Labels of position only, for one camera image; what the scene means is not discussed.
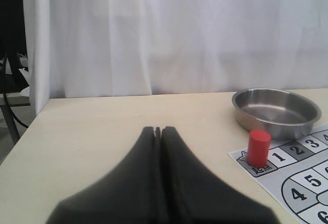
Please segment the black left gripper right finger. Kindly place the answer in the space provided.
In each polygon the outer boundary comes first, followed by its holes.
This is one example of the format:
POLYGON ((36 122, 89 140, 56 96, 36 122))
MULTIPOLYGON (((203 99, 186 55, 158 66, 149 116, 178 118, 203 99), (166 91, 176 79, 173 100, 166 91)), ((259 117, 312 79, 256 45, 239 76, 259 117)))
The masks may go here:
POLYGON ((174 127, 165 127, 160 168, 171 223, 279 223, 268 207, 213 174, 174 127))

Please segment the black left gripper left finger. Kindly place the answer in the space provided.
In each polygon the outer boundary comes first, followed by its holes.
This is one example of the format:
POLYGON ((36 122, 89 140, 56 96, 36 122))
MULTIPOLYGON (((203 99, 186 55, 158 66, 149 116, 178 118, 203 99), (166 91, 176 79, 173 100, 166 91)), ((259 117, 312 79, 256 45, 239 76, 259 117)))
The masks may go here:
POLYGON ((159 135, 144 127, 111 172, 59 202, 47 223, 160 223, 159 135))

